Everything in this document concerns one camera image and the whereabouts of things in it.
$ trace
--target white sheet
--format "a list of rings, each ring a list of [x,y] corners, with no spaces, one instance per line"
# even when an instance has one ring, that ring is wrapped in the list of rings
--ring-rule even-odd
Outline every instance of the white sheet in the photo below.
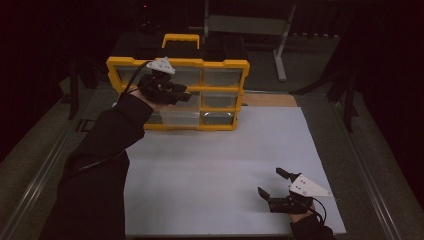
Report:
[[[291,234],[286,214],[270,213],[257,192],[288,195],[277,167],[331,191],[300,108],[243,107],[235,131],[147,131],[127,152],[129,236]],[[345,233],[334,198],[318,198],[326,225]],[[319,204],[315,204],[322,213]]]

